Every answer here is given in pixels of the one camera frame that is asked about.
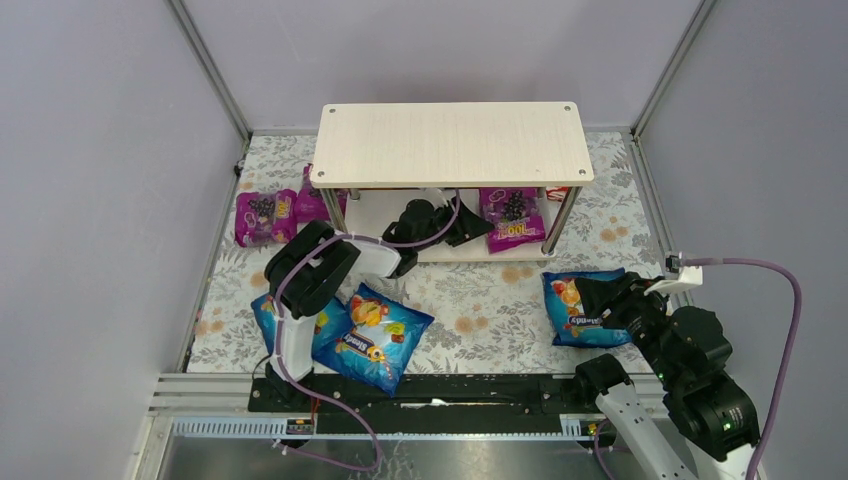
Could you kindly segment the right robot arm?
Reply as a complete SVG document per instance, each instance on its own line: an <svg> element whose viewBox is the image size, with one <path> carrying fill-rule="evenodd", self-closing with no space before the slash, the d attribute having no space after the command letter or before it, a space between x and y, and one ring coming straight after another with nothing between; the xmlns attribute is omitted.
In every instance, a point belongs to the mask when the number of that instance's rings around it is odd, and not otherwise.
<svg viewBox="0 0 848 480"><path fill-rule="evenodd" d="M586 405L595 405L656 479L752 479L761 439L751 398L727 374L733 352L716 314L698 307L667 310L668 298L701 285L697 267L675 279L633 272L601 281L576 280L587 316L626 331L662 385L662 403L686 439L697 469L670 447L639 402L631 378L609 354L575 369Z"/></svg>

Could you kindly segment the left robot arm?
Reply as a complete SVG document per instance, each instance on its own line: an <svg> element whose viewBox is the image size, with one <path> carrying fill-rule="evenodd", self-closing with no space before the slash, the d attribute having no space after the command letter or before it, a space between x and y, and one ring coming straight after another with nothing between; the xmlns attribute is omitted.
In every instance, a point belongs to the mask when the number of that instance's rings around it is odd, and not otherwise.
<svg viewBox="0 0 848 480"><path fill-rule="evenodd" d="M420 251L458 247L494 230L459 195L440 207L409 201L378 237L344 233L320 219L307 223L264 271L276 321L272 369L291 383L312 372L312 328L350 273L399 278L417 265Z"/></svg>

